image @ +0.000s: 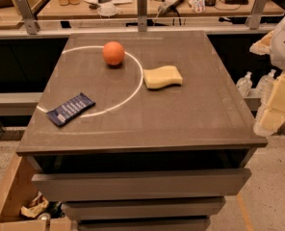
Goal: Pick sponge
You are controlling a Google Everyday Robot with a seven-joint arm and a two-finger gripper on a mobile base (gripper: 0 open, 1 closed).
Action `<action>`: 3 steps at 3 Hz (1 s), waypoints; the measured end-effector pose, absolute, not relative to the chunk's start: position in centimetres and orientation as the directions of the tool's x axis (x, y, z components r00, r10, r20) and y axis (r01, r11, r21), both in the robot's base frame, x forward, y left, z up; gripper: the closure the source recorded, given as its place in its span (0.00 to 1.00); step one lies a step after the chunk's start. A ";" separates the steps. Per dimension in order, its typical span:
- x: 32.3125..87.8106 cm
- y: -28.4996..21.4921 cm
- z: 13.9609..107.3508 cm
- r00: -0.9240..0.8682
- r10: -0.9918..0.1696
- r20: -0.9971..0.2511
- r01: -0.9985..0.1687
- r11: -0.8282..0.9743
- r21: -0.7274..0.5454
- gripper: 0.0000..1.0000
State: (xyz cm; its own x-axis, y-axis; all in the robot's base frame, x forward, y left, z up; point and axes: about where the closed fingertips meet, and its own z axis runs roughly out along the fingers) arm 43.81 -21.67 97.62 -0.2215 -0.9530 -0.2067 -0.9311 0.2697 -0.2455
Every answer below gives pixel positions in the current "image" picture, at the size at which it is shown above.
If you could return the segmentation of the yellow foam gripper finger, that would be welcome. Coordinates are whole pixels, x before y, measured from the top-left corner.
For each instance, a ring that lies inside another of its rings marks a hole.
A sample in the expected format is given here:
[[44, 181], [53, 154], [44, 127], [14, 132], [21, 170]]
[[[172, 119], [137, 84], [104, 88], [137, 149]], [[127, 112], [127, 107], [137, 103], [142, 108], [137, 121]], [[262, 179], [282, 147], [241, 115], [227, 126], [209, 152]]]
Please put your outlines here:
[[271, 53], [273, 31], [268, 32], [258, 41], [254, 42], [249, 51], [256, 55], [269, 55]]
[[261, 98], [253, 131], [257, 136], [267, 137], [278, 131], [285, 122], [285, 71], [266, 85]]

